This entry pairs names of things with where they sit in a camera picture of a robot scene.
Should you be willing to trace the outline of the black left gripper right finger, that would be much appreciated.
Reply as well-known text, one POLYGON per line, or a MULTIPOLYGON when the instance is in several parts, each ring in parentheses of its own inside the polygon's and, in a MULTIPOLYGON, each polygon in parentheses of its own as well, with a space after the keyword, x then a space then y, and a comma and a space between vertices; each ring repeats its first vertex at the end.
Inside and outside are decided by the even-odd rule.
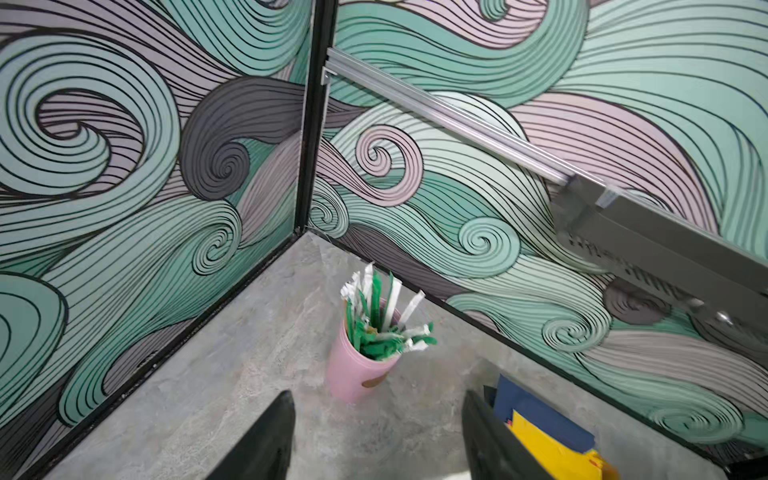
POLYGON ((475 391, 465 393, 461 426, 472 480, 553 479, 475 391))

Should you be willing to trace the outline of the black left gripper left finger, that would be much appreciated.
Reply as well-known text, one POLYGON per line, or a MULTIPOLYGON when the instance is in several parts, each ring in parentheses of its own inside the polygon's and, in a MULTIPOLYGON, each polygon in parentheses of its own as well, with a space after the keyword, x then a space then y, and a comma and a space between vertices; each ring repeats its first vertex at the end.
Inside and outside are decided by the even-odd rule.
POLYGON ((207 480, 285 480, 290 467, 296 426, 294 398, 281 391, 207 480))

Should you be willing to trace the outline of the yellow paper napkin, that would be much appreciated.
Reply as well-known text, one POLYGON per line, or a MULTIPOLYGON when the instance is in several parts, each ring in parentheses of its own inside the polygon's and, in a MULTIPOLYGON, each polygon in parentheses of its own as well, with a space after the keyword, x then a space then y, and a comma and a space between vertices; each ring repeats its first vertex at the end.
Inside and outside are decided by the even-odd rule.
POLYGON ((576 452, 561 444, 514 411, 507 421, 509 430, 554 479, 619 480, 618 470, 591 449, 576 452))

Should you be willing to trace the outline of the pink straw holder cup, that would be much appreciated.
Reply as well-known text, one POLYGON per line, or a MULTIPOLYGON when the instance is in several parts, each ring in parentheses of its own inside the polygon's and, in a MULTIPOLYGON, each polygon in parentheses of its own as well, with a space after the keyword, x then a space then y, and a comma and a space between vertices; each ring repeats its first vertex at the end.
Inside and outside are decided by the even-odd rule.
POLYGON ((371 360, 355 350, 343 327, 339 328, 326 366, 326 385, 331 395, 346 403, 358 403, 373 393, 399 358, 371 360))

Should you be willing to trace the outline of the bundle of wrapped straws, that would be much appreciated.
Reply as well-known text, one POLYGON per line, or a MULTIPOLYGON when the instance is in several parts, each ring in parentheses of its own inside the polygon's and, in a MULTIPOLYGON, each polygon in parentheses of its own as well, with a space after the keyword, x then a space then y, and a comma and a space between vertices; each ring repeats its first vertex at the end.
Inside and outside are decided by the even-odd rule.
POLYGON ((426 294, 414 294, 400 311, 397 303, 402 290, 400 279, 394 275, 383 277, 372 263, 353 273, 340 290, 344 302, 341 343, 354 354, 379 363, 437 345, 432 322, 417 326, 409 323, 426 294))

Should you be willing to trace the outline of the grey aluminium rail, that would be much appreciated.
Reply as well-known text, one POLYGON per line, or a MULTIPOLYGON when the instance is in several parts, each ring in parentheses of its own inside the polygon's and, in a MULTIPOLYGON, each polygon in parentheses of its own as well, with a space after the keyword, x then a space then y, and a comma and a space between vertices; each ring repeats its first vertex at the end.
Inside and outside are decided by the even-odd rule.
POLYGON ((509 165, 523 167, 557 185, 565 185, 578 169, 533 144, 473 117, 448 102, 372 67, 341 50, 330 48, 325 66, 386 100, 494 153, 509 165))

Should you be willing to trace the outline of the black enclosure corner post left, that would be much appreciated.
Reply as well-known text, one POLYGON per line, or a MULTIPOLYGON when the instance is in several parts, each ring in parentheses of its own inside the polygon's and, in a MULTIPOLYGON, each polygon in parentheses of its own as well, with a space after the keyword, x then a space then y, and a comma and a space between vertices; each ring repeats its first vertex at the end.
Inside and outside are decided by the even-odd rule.
POLYGON ((326 112, 327 87, 324 85, 324 66, 327 51, 333 44, 337 0, 314 2, 312 37, 306 98, 302 126, 302 145, 296 196, 294 232, 301 236, 309 225, 313 184, 316 174, 316 158, 326 112))

